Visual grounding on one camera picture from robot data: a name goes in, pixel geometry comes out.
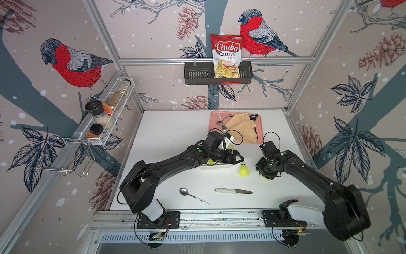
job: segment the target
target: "chip bag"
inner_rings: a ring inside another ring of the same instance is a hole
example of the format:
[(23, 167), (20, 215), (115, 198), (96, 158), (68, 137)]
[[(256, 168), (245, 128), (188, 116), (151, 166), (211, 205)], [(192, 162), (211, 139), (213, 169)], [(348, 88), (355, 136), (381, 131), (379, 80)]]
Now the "chip bag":
[(215, 78), (239, 78), (241, 62), (241, 35), (211, 35)]

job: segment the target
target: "black lid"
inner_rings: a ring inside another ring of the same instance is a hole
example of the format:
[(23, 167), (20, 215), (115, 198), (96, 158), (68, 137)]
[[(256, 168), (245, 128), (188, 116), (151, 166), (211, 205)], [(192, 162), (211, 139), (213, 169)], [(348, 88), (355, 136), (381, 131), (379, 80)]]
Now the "black lid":
[(94, 135), (100, 135), (103, 132), (103, 126), (101, 124), (94, 124), (90, 126), (90, 132)]
[(92, 115), (100, 115), (101, 113), (104, 112), (103, 104), (99, 100), (94, 100), (94, 101), (88, 102), (84, 106), (84, 109), (89, 111), (89, 113)]

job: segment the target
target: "glass jar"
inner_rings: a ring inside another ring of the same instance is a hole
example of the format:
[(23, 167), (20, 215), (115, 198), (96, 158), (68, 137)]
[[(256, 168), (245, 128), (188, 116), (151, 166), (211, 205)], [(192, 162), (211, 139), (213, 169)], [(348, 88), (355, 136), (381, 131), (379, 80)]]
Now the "glass jar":
[(96, 123), (103, 126), (104, 129), (110, 129), (114, 125), (113, 119), (110, 119), (110, 116), (104, 112), (104, 107), (101, 101), (94, 100), (88, 102), (84, 108), (93, 115)]

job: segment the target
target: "red bird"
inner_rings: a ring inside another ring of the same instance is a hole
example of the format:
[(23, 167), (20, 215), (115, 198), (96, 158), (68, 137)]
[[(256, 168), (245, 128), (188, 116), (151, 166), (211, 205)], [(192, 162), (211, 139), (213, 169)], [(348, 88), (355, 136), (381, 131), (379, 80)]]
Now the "red bird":
[(46, 65), (51, 63), (69, 84), (76, 87), (92, 88), (101, 79), (103, 68), (113, 62), (88, 51), (63, 45), (57, 39), (48, 39), (42, 43), (41, 55)]
[(286, 52), (291, 56), (298, 56), (290, 52), (281, 42), (275, 30), (268, 27), (259, 10), (246, 10), (238, 22), (242, 23), (240, 35), (244, 36), (243, 47), (250, 52), (250, 55), (266, 56), (269, 52)]

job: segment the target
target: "white table surface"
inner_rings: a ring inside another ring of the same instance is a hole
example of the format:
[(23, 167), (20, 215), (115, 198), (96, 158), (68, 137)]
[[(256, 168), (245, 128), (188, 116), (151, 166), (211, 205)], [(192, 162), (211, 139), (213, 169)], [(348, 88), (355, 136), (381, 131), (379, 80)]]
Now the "white table surface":
[[(282, 110), (249, 110), (262, 118), (263, 132), (274, 131), (281, 137), (281, 151), (291, 150), (303, 160), (295, 138)], [(146, 164), (159, 162), (182, 153), (189, 145), (206, 139), (211, 111), (145, 111), (131, 148), (120, 183), (133, 165), (141, 160)], [(272, 133), (265, 141), (272, 140), (278, 147), (278, 137)], [(229, 169), (190, 169), (172, 176), (158, 185), (154, 199), (165, 209), (233, 209), (233, 208), (277, 208), (289, 199), (298, 199), (307, 204), (323, 205), (323, 202), (299, 180), (287, 173), (274, 180), (266, 180), (255, 169), (262, 157), (259, 144), (243, 143), (235, 149), (245, 158), (251, 175), (242, 178), (240, 167)], [(205, 206), (190, 196), (182, 196), (179, 188), (210, 203)], [(215, 188), (244, 189), (252, 194), (217, 193)], [(116, 191), (110, 210), (129, 210), (116, 200)], [(125, 203), (122, 194), (119, 200)]]

